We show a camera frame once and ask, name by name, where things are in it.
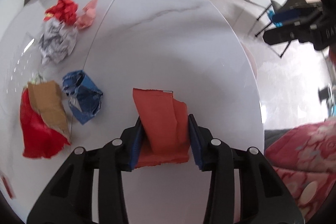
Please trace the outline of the orange red paper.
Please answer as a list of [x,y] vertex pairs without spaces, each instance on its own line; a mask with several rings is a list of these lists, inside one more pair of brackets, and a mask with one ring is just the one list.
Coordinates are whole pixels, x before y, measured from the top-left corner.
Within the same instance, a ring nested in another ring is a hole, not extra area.
[[133,100],[145,131],[136,168],[189,161],[189,124],[185,102],[173,92],[133,89]]

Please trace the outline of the pink paper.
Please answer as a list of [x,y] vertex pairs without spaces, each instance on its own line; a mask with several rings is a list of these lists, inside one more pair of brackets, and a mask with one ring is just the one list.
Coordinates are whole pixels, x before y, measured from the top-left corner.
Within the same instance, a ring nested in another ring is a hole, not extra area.
[[82,14],[77,17],[75,22],[75,27],[78,30],[83,30],[92,25],[94,19],[96,18],[96,6],[98,0],[89,1],[85,7],[82,9]]

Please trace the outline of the dark blue crumpled paper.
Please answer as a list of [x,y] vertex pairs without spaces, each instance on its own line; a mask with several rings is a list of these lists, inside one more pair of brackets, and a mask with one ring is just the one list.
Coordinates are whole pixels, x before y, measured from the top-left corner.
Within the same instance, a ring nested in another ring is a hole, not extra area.
[[62,91],[69,97],[73,116],[82,125],[101,109],[103,92],[83,70],[67,73],[62,79]]

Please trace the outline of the red torn paper bag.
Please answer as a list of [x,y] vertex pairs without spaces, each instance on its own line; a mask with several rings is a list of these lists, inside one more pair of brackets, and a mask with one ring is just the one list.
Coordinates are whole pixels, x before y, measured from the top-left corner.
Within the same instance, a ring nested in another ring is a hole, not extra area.
[[33,110],[28,88],[22,92],[19,118],[23,133],[23,157],[50,159],[63,150],[66,145],[70,145],[65,136],[49,128],[42,117]]

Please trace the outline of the brown crumpled paper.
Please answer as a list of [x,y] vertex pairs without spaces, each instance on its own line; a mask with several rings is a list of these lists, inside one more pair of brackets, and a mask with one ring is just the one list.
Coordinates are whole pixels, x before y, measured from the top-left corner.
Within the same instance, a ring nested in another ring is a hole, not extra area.
[[62,104],[62,91],[55,81],[28,83],[30,104],[44,123],[70,141],[67,115]]

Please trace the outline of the red floral fabric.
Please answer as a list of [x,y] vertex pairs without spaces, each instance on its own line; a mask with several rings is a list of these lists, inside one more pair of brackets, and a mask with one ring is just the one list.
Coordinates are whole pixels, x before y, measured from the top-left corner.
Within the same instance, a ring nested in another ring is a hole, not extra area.
[[265,156],[306,223],[335,223],[335,118],[265,130]]

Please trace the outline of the black white crumpled newspaper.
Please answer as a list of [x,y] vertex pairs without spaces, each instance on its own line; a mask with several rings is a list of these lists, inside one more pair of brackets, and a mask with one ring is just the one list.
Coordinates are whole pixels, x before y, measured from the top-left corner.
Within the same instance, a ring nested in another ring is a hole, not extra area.
[[78,30],[68,26],[56,18],[43,23],[43,31],[38,41],[38,47],[42,56],[42,64],[63,61],[74,50],[77,42]]

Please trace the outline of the small red white box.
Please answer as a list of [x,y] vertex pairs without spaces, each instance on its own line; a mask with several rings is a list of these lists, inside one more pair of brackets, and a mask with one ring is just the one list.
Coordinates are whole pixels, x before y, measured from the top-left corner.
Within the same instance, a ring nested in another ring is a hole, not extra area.
[[4,174],[1,174],[1,181],[3,182],[3,185],[5,187],[5,190],[7,191],[7,194],[9,196],[10,199],[14,199],[15,198],[15,194],[13,192],[13,189],[9,183],[9,180],[6,178],[6,176]]

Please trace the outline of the red crumpled paper ball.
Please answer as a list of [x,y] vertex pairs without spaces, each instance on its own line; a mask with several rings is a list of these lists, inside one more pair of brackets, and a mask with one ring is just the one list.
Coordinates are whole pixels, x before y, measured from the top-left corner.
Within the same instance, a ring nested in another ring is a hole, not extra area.
[[73,26],[77,19],[78,4],[73,0],[58,0],[57,4],[45,11],[44,21],[56,18],[59,22]]

